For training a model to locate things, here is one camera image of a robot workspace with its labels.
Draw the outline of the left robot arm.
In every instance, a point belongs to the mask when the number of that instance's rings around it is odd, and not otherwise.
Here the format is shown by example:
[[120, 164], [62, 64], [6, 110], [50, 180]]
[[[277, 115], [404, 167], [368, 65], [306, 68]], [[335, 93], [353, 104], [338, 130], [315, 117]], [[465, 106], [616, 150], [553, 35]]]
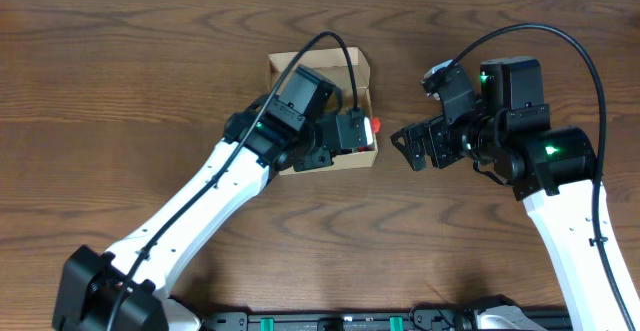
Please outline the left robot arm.
[[172, 298], [185, 267], [222, 224], [279, 172], [329, 167], [337, 154], [372, 145], [364, 110], [329, 110], [339, 87], [300, 65], [284, 90], [233, 114], [194, 177], [155, 215], [98, 254], [76, 250], [63, 266], [55, 330], [199, 330]]

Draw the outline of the cardboard box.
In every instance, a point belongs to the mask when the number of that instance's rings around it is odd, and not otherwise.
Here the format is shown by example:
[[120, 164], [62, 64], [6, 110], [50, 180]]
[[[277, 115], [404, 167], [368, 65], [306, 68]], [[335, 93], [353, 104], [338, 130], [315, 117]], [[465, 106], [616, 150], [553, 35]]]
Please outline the cardboard box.
[[[374, 120], [369, 87], [371, 76], [369, 62], [359, 48], [348, 47], [347, 51], [353, 66], [359, 107], [364, 111], [366, 117]], [[266, 63], [266, 87], [268, 91], [275, 85], [278, 77], [295, 55], [295, 52], [273, 53], [268, 55]], [[345, 113], [346, 110], [352, 106], [353, 95], [347, 61], [340, 48], [307, 51], [298, 63], [314, 69], [342, 90], [342, 113]], [[346, 155], [336, 155], [333, 158], [332, 166], [315, 169], [314, 171], [324, 172], [369, 168], [373, 166], [377, 154], [378, 144], [376, 136], [373, 136], [373, 143], [365, 150], [355, 151], [354, 153]]]

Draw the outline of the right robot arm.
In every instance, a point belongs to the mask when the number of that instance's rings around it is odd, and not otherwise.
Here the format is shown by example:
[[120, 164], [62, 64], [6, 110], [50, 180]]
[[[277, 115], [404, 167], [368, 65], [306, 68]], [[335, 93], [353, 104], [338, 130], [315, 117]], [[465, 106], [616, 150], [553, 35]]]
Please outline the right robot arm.
[[552, 128], [539, 62], [526, 56], [483, 62], [479, 93], [460, 65], [443, 85], [434, 85], [443, 69], [432, 68], [423, 81], [441, 102], [441, 114], [394, 133], [393, 145], [415, 171], [428, 164], [443, 169], [463, 158], [474, 167], [492, 165], [490, 178], [512, 189], [541, 235], [573, 327], [624, 330], [627, 325], [595, 245], [593, 228], [598, 226], [622, 299], [637, 322], [639, 297], [604, 193], [599, 213], [592, 213], [594, 149], [582, 129]]

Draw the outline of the red utility knife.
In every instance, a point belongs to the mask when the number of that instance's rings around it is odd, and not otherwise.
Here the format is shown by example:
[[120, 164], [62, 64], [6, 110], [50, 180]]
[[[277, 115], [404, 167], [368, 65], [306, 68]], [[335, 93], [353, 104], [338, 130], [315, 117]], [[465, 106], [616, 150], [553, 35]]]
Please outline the red utility knife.
[[378, 134], [381, 129], [381, 121], [379, 118], [374, 117], [371, 119], [371, 127], [374, 134]]

